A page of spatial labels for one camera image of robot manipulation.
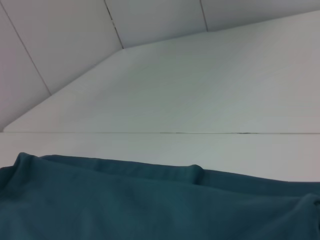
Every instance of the panel seam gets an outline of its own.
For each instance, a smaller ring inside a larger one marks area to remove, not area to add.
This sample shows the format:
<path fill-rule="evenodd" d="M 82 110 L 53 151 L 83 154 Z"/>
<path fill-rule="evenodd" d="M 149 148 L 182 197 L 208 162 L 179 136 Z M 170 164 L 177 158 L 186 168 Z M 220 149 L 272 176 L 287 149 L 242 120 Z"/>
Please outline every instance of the panel seam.
<path fill-rule="evenodd" d="M 207 19 L 206 19 L 206 15 L 205 15 L 205 11 L 204 11 L 204 6 L 202 4 L 202 0 L 199 0 L 199 1 L 200 1 L 201 11 L 202 11 L 202 15 L 203 15 L 204 24 L 205 24 L 205 29 L 207 32 L 209 32 Z"/>
<path fill-rule="evenodd" d="M 6 16 L 7 16 L 7 18 L 9 19 L 9 21 L 10 21 L 10 23 L 11 23 L 11 25 L 12 25 L 12 27 L 13 27 L 13 29 L 14 29 L 14 31 L 15 31 L 15 33 L 16 33 L 16 35 L 17 35 L 17 37 L 19 38 L 19 40 L 20 40 L 20 42 L 21 42 L 21 44 L 22 44 L 22 46 L 23 46 L 24 50 L 25 50 L 25 51 L 26 51 L 26 53 L 28 54 L 28 56 L 29 56 L 29 58 L 30 58 L 30 60 L 31 60 L 31 62 L 32 62 L 33 66 L 34 66 L 34 68 L 35 68 L 35 70 L 36 70 L 36 72 L 38 73 L 38 75 L 39 75 L 40 79 L 42 80 L 42 82 L 43 82 L 43 84 L 44 84 L 44 86 L 45 86 L 45 88 L 46 88 L 47 92 L 49 93 L 49 95 L 50 95 L 50 96 L 52 96 L 52 93 L 51 93 L 50 89 L 48 88 L 48 86 L 47 86 L 47 84 L 46 84 L 46 82 L 45 82 L 44 78 L 41 76 L 41 74 L 40 74 L 40 72 L 39 72 L 39 70 L 38 70 L 38 68 L 37 68 L 37 66 L 36 66 L 36 64 L 35 64 L 35 62 L 34 62 L 34 60 L 32 59 L 32 57 L 31 57 L 31 55 L 30 55 L 30 53 L 29 53 L 29 51 L 28 51 L 28 49 L 27 49 L 27 47 L 26 47 L 25 43 L 22 41 L 22 38 L 20 37 L 20 35 L 19 35 L 19 33 L 18 33 L 18 31 L 17 31 L 17 29 L 16 29 L 16 27 L 15 27 L 14 23 L 12 22 L 12 20 L 11 20 L 11 18 L 10 18 L 10 16 L 9 16 L 9 14 L 8 14 L 8 12 L 7 12 L 6 8 L 5 8 L 5 6 L 4 6 L 4 5 L 3 5 L 3 3 L 1 2 L 1 0 L 0 0 L 0 6 L 3 8 L 3 11 L 4 11 L 5 15 L 6 15 Z"/>
<path fill-rule="evenodd" d="M 116 35 L 117 35 L 117 37 L 118 37 L 118 39 L 119 39 L 119 42 L 120 42 L 120 44 L 121 44 L 121 47 L 122 47 L 122 49 L 125 49 L 125 48 L 124 48 L 124 45 L 122 44 L 121 38 L 120 38 L 120 36 L 119 36 L 119 33 L 118 33 L 118 30 L 117 30 L 115 21 L 114 21 L 114 19 L 112 18 L 111 12 L 110 12 L 109 7 L 108 7 L 108 5 L 107 5 L 107 2 L 106 2 L 106 0 L 103 0 L 103 1 L 104 1 L 104 5 L 105 5 L 105 7 L 106 7 L 106 10 L 107 10 L 108 13 L 109 13 L 109 16 L 110 16 L 112 25 L 113 25 L 114 30 L 115 30 L 115 33 L 116 33 Z"/>

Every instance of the white wall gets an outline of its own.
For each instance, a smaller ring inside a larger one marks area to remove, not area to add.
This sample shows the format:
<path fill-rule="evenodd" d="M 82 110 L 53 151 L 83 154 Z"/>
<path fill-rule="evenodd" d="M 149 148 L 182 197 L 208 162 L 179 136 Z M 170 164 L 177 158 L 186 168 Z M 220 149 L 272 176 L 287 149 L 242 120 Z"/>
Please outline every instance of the white wall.
<path fill-rule="evenodd" d="M 320 0 L 202 0 L 202 5 L 209 31 L 320 10 Z"/>
<path fill-rule="evenodd" d="M 51 93 L 120 50 L 104 0 L 2 0 Z"/>
<path fill-rule="evenodd" d="M 125 48 L 206 31 L 199 0 L 105 1 Z"/>
<path fill-rule="evenodd" d="M 0 5 L 0 131 L 49 96 Z"/>

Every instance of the teal cloth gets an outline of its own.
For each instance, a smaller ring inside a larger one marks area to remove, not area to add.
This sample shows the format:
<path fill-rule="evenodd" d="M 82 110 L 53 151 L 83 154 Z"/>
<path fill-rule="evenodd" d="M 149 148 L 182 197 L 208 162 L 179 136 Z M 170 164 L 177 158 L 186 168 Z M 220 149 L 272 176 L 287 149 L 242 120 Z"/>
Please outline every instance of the teal cloth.
<path fill-rule="evenodd" d="M 320 240 L 320 183 L 21 153 L 0 169 L 1 240 Z"/>

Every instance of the white surface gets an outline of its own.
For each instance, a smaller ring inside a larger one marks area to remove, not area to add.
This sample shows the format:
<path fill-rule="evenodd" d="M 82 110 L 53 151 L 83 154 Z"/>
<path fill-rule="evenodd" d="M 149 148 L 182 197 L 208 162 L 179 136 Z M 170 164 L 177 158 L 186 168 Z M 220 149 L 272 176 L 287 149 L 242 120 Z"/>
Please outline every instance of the white surface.
<path fill-rule="evenodd" d="M 20 152 L 188 166 L 284 181 L 320 181 L 317 134 L 0 133 L 0 165 Z"/>
<path fill-rule="evenodd" d="M 5 132 L 320 133 L 320 11 L 133 47 Z"/>
<path fill-rule="evenodd" d="M 2 0 L 55 93 L 121 49 L 103 0 Z"/>
<path fill-rule="evenodd" d="M 125 48 L 206 31 L 199 0 L 106 0 Z"/>
<path fill-rule="evenodd" d="M 319 0 L 202 0 L 209 31 L 320 10 Z"/>
<path fill-rule="evenodd" d="M 0 5 L 0 132 L 49 96 Z"/>

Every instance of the teal fabric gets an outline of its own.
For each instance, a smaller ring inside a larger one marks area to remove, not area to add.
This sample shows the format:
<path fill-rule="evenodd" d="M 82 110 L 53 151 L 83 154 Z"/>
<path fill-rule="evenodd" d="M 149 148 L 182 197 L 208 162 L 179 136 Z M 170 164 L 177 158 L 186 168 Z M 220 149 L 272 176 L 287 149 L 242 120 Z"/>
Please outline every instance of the teal fabric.
<path fill-rule="evenodd" d="M 0 169 L 1 240 L 320 240 L 320 183 L 21 153 Z"/>

